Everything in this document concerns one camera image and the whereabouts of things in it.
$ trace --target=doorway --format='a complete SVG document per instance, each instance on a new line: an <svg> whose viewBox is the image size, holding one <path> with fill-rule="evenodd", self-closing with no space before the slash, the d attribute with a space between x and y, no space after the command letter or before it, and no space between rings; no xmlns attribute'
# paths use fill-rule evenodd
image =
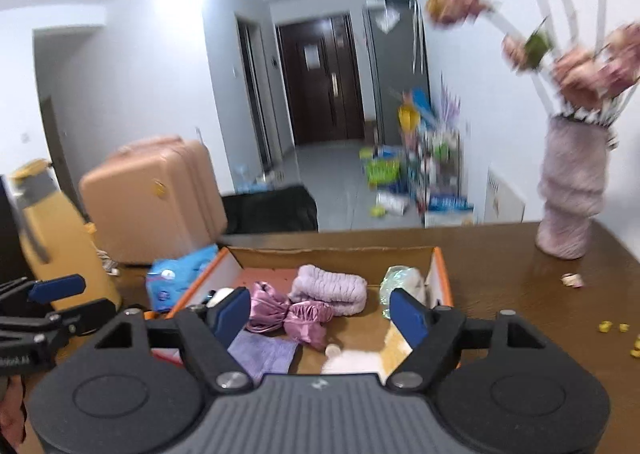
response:
<svg viewBox="0 0 640 454"><path fill-rule="evenodd" d="M275 125L271 88L262 48L260 26L238 18L242 70L254 123L255 138L262 170L268 172L281 156L280 137Z"/></svg>
<svg viewBox="0 0 640 454"><path fill-rule="evenodd" d="M66 197L76 206L78 211L84 214L80 198L76 193L74 182L71 179L69 166L66 163L65 151L63 150L62 141L60 140L60 131L58 130L58 122L56 120L56 113L53 110L51 97L40 101L40 113L42 115L42 125L44 126L44 135L47 139L47 146L49 147L51 163L56 173L60 190L65 193Z"/></svg>
<svg viewBox="0 0 640 454"><path fill-rule="evenodd" d="M296 145L362 140L364 114L349 15L278 27Z"/></svg>

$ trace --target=refrigerator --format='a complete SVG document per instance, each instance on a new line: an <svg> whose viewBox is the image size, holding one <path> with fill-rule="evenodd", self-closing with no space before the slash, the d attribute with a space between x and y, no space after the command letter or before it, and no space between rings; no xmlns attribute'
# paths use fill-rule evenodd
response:
<svg viewBox="0 0 640 454"><path fill-rule="evenodd" d="M416 16L415 7L415 0L386 0L364 8L378 141L384 145L402 143L398 122L402 92L421 88L431 98L424 31L416 26L422 14L418 9Z"/></svg>

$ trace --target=suitcase handle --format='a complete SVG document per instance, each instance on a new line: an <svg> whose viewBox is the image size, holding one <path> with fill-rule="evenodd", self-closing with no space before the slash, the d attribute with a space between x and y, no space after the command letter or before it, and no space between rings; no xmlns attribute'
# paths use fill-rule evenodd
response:
<svg viewBox="0 0 640 454"><path fill-rule="evenodd" d="M154 136L153 138L146 138L145 140L139 140L132 144L123 145L116 152L111 154L107 160L117 160L118 158L124 158L130 156L136 152L146 152L152 150L155 147L163 147L169 144L181 144L182 138L180 136Z"/></svg>

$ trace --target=pink suitcase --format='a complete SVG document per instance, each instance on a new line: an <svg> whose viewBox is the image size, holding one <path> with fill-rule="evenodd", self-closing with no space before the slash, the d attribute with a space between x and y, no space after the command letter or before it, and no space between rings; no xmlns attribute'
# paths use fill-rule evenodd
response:
<svg viewBox="0 0 640 454"><path fill-rule="evenodd" d="M82 178L80 193L97 245L124 264L177 259L226 229L209 151L178 136L126 145Z"/></svg>

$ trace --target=metal screw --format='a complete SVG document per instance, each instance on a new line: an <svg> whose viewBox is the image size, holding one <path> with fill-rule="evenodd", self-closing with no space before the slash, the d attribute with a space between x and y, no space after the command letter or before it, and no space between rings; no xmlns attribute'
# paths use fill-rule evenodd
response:
<svg viewBox="0 0 640 454"><path fill-rule="evenodd" d="M249 383L249 377L240 371L219 374L216 383L223 389L242 389Z"/></svg>
<svg viewBox="0 0 640 454"><path fill-rule="evenodd" d="M394 374L391 383L398 389L415 389L422 383L422 377L413 371Z"/></svg>

